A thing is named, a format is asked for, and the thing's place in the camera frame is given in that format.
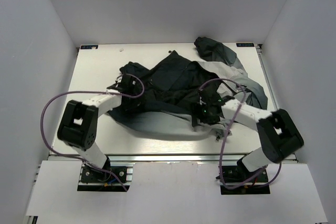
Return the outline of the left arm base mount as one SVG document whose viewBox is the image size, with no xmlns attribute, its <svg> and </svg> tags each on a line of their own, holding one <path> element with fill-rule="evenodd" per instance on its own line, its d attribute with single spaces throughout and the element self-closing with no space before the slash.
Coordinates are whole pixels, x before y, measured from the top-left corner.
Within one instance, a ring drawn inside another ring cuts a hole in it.
<svg viewBox="0 0 336 224">
<path fill-rule="evenodd" d="M 113 172 L 113 176 L 84 163 L 81 165 L 77 191 L 126 193 L 132 182 L 133 165 L 134 163 L 111 161 L 104 168 Z"/>
</svg>

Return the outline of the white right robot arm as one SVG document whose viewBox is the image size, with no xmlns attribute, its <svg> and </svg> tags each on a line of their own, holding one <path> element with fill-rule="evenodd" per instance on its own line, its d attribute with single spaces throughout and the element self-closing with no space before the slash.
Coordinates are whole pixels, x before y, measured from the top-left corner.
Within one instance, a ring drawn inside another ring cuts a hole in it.
<svg viewBox="0 0 336 224">
<path fill-rule="evenodd" d="M 270 112 L 241 103 L 233 96 L 221 98 L 200 90 L 200 102 L 194 106 L 200 122 L 215 125 L 221 118 L 240 123 L 259 135 L 261 147 L 237 162 L 238 177 L 247 182 L 256 171 L 269 164 L 278 164 L 302 148 L 303 138 L 286 110 Z"/>
</svg>

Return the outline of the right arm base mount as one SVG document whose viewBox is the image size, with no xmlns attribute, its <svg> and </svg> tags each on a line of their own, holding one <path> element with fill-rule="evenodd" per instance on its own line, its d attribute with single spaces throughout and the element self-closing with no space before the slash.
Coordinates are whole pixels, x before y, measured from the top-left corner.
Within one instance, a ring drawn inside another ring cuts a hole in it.
<svg viewBox="0 0 336 224">
<path fill-rule="evenodd" d="M 221 195 L 269 195 L 270 179 L 264 168 L 248 171 L 241 160 L 236 162 L 222 161 L 218 166 L 216 181 L 220 185 Z"/>
</svg>

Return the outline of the dark navy and grey jacket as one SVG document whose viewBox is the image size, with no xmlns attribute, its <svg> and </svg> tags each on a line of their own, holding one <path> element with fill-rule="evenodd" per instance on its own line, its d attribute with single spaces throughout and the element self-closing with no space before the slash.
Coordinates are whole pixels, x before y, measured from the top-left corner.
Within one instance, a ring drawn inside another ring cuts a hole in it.
<svg viewBox="0 0 336 224">
<path fill-rule="evenodd" d="M 127 128 L 152 136 L 192 138 L 214 133 L 222 138 L 229 123 L 226 119 L 221 118 L 215 125 L 192 126 L 192 89 L 216 87 L 222 98 L 229 95 L 253 107 L 267 109 L 263 87 L 249 78 L 233 50 L 207 37 L 198 37 L 194 45 L 198 61 L 171 51 L 152 69 L 137 62 L 121 67 L 123 75 L 134 75 L 143 82 L 142 104 L 133 111 L 123 111 L 120 106 L 108 114 Z"/>
</svg>

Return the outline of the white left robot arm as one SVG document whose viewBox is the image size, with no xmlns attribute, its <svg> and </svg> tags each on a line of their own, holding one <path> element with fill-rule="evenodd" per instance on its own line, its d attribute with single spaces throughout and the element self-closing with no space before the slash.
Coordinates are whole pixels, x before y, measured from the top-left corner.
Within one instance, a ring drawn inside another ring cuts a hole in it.
<svg viewBox="0 0 336 224">
<path fill-rule="evenodd" d="M 104 182 L 111 175 L 110 161 L 96 143 L 99 117 L 120 107 L 123 98 L 137 99 L 144 91 L 145 86 L 138 77 L 124 74 L 105 91 L 94 91 L 94 97 L 66 104 L 57 137 L 93 168 L 93 176 L 98 181 Z"/>
</svg>

